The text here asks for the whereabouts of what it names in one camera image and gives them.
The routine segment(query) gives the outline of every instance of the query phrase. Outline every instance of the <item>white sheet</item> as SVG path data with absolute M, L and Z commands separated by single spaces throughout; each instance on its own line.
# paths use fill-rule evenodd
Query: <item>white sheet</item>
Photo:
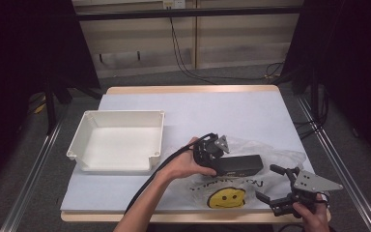
M 277 91 L 104 95 L 99 110 L 164 110 L 162 151 L 173 147 L 178 149 L 192 136 L 214 132 L 260 141 L 276 149 L 305 153 Z M 303 166 L 313 172 L 308 159 Z M 61 210 L 123 212 L 147 178 L 144 175 L 92 175 L 76 167 Z M 287 183 L 275 188 L 270 197 L 283 197 L 288 192 L 287 179 Z M 259 201 L 255 206 L 255 209 L 268 208 Z M 170 188 L 157 206 L 157 211 L 196 210 L 192 203 L 176 196 Z

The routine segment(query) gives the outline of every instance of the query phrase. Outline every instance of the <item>plastic bag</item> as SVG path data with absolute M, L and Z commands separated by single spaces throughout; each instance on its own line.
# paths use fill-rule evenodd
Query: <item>plastic bag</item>
M 193 202 L 197 208 L 236 209 L 251 208 L 255 203 L 255 190 L 266 193 L 269 189 L 287 183 L 288 179 L 270 171 L 270 165 L 284 168 L 302 168 L 306 154 L 277 150 L 272 146 L 227 136 L 230 154 L 224 157 L 260 155 L 264 168 L 254 176 L 244 178 L 209 177 L 192 175 L 175 180 L 170 189 Z

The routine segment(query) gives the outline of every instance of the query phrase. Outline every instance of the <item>white tray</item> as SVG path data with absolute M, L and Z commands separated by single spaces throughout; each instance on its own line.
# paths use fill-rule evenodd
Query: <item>white tray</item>
M 86 111 L 67 156 L 83 171 L 149 171 L 159 162 L 164 112 Z

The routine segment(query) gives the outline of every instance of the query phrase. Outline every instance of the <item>hand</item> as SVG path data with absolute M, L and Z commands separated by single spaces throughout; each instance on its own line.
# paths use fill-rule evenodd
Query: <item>hand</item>
M 188 144 L 194 142 L 197 139 L 198 138 L 196 137 L 191 138 Z M 170 181 L 172 181 L 174 179 L 185 178 L 193 174 L 215 176 L 216 172 L 211 168 L 198 165 L 194 161 L 192 150 L 188 150 L 171 160 L 158 172 L 158 174 L 162 174 L 162 176 L 165 176 Z
M 323 200 L 321 194 L 317 194 L 317 200 Z M 327 206 L 325 203 L 316 203 L 316 212 L 312 214 L 305 206 L 296 202 L 294 209 L 302 216 L 303 226 L 306 232 L 329 232 Z

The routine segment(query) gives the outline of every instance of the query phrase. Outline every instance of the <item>yellow smiley face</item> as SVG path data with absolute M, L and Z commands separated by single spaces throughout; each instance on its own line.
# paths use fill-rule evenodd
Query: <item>yellow smiley face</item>
M 207 205 L 213 209 L 240 208 L 245 204 L 244 197 L 242 188 L 222 188 L 210 196 Z

